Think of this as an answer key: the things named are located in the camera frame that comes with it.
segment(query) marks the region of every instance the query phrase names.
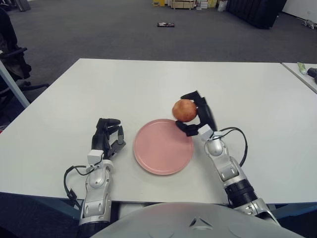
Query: black cable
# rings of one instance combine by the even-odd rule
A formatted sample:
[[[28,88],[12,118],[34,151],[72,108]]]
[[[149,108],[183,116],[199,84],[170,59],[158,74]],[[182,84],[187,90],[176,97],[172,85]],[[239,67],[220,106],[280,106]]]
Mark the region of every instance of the black cable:
[[[240,167],[242,167],[243,164],[244,164],[244,162],[246,161],[247,154],[248,154],[248,142],[247,142],[246,136],[245,136],[245,134],[243,133],[243,131],[240,130],[239,128],[237,128],[237,127],[227,127],[227,128],[221,129],[220,131],[225,131],[225,130],[230,130],[230,131],[227,132],[225,135],[218,136],[217,138],[213,138],[213,140],[217,140],[217,139],[223,138],[224,136],[226,136],[227,134],[229,134],[230,132],[232,132],[232,131],[234,131],[234,130],[237,130],[238,132],[240,132],[240,133],[243,135],[244,142],[245,142],[244,155],[243,155],[242,160],[241,160],[241,162],[240,162],[240,164],[239,164]]]
[[[96,166],[97,164],[99,164],[101,161],[103,160],[103,158],[101,157],[100,161],[95,163],[94,166]],[[84,165],[76,165],[76,166],[71,166],[69,167],[65,173],[64,173],[64,189],[65,192],[67,194],[67,197],[73,202],[73,204],[75,204],[79,209],[81,209],[81,205],[79,204],[79,202],[76,200],[77,199],[77,195],[75,194],[75,192],[72,189],[68,189],[67,185],[66,185],[66,177],[68,175],[69,172],[71,172],[73,169],[75,169],[77,171],[78,174],[80,174],[81,176],[86,176],[88,174],[90,174],[92,171],[94,171],[95,169],[90,170],[89,172],[82,174],[78,168],[85,168],[86,166]]]

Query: pink plate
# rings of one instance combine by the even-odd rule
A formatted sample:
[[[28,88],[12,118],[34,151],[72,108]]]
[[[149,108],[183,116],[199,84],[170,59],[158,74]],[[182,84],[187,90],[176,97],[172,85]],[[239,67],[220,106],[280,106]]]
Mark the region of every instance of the pink plate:
[[[170,175],[189,163],[194,142],[173,120],[158,119],[139,130],[133,149],[135,158],[144,169],[156,175]]]

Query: table leg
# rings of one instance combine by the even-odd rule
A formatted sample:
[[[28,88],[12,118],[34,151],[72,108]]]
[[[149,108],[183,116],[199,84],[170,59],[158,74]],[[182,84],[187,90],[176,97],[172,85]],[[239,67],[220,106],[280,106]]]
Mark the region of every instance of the table leg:
[[[18,85],[14,82],[13,78],[9,74],[9,72],[4,67],[3,63],[0,60],[0,75],[4,79],[5,83],[8,85],[8,87],[11,89],[11,91],[14,93],[16,98],[19,100],[19,102],[22,104],[24,108],[27,108],[28,105],[30,105],[29,101],[26,99]]]

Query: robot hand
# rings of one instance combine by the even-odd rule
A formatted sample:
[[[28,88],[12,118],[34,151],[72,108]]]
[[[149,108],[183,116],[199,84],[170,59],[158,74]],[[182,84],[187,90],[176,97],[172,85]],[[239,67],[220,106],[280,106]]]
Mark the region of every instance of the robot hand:
[[[198,135],[198,129],[208,124],[213,131],[217,131],[216,123],[213,119],[211,110],[205,100],[202,98],[197,91],[183,95],[181,99],[193,100],[197,106],[197,114],[200,119],[198,125],[186,125],[185,123],[177,120],[176,125],[179,129],[186,133],[187,136]]]
[[[123,128],[117,119],[100,118],[96,125],[96,133],[92,139],[92,150],[103,150],[105,159],[110,159],[115,153],[125,146],[123,140]],[[110,146],[110,135],[118,131],[118,139]]]

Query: cardboard box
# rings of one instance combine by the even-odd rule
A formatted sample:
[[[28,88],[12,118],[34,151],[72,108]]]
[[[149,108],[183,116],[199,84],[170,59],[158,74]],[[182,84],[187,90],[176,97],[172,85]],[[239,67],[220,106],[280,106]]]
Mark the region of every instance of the cardboard box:
[[[184,2],[184,8],[193,8],[194,2],[193,1],[185,1]]]
[[[217,0],[208,0],[208,8],[214,8],[217,5]]]
[[[171,8],[184,8],[183,1],[172,1]]]

